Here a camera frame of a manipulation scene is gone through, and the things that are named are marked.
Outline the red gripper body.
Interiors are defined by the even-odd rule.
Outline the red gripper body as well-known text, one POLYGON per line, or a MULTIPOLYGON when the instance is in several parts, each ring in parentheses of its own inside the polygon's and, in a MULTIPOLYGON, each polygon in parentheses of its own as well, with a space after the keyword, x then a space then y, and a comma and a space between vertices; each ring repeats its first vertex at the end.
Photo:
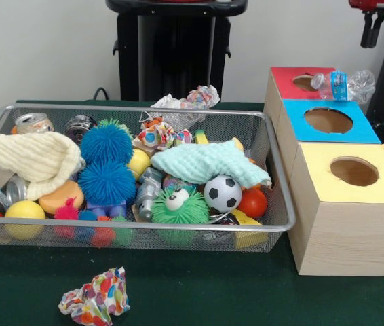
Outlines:
POLYGON ((363 12, 384 10, 384 0, 349 0, 349 5, 363 12))

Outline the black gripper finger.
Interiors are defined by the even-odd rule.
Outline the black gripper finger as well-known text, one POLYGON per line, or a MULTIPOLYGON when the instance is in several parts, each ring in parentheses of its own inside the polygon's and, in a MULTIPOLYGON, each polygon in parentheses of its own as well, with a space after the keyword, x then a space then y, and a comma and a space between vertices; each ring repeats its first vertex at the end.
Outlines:
POLYGON ((372 17, 374 15, 374 12, 372 11, 363 11, 364 15, 364 29, 362 32, 362 38, 360 45, 363 48, 369 48, 370 47, 370 32, 372 29, 372 17))
POLYGON ((384 21, 384 11, 376 11, 375 14, 377 17, 370 31, 370 48, 374 48, 376 46, 379 31, 384 21))

